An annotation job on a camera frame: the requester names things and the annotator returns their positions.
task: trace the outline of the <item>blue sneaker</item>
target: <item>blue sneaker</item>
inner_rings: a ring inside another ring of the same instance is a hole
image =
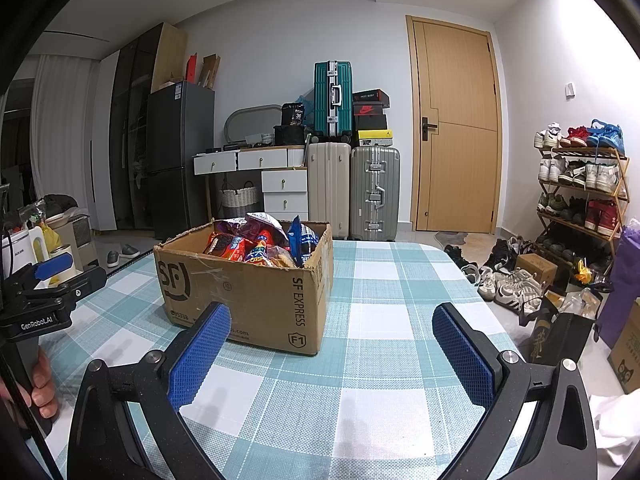
[[[599,119],[591,121],[591,128],[587,128],[589,137],[585,139],[587,146],[597,148],[615,148],[620,155],[625,154],[625,144],[622,140],[622,128],[615,124],[604,123]]]

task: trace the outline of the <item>human hand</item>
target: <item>human hand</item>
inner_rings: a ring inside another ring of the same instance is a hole
[[[18,389],[25,404],[31,406],[32,403],[35,403],[43,418],[51,418],[58,411],[58,400],[56,399],[56,385],[51,378],[51,364],[42,348],[38,348],[38,362],[31,371],[31,381],[33,382],[31,396],[18,384]],[[14,407],[13,400],[9,391],[6,389],[6,385],[1,380],[0,397],[4,400],[7,410],[12,417],[14,419],[18,418],[20,425],[25,427],[23,421],[17,416],[17,409]]]

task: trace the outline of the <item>red sneaker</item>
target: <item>red sneaker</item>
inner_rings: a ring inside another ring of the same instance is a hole
[[[600,202],[597,200],[589,200],[587,204],[587,216],[584,219],[584,226],[587,229],[595,231],[600,221]]]
[[[598,223],[598,232],[605,236],[611,236],[616,232],[618,227],[618,208],[615,202],[607,200],[600,202],[600,222]]]
[[[570,146],[584,147],[587,145],[586,139],[589,137],[587,128],[580,126],[580,128],[569,128],[567,131],[569,136],[559,141],[565,148]]]

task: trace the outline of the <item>door frame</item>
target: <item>door frame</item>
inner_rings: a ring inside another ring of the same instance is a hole
[[[496,224],[498,221],[498,206],[500,205],[500,180],[502,174],[502,105],[500,104],[500,81],[498,80],[498,66],[495,62],[494,42],[491,33],[487,30],[478,30],[476,28],[465,27],[457,23],[441,22],[439,20],[430,20],[429,18],[420,18],[418,16],[406,15],[406,28],[409,35],[409,57],[411,59],[411,86],[412,86],[412,105],[414,109],[414,127],[413,127],[413,144],[414,144],[414,160],[412,167],[411,179],[411,222],[412,230],[416,230],[418,222],[418,192],[420,191],[420,143],[422,136],[420,134],[420,85],[418,83],[418,59],[415,46],[414,22],[431,23],[432,25],[442,25],[444,27],[457,28],[465,30],[480,36],[486,37],[489,44],[489,52],[491,55],[491,65],[494,69],[495,82],[495,104],[497,110],[498,124],[498,147],[496,156],[496,173],[495,173],[495,189],[494,189],[494,219],[491,223],[491,234],[495,234]]]

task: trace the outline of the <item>wooden door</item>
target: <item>wooden door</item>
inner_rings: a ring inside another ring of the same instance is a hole
[[[487,35],[412,23],[420,108],[416,229],[490,232],[500,117]]]

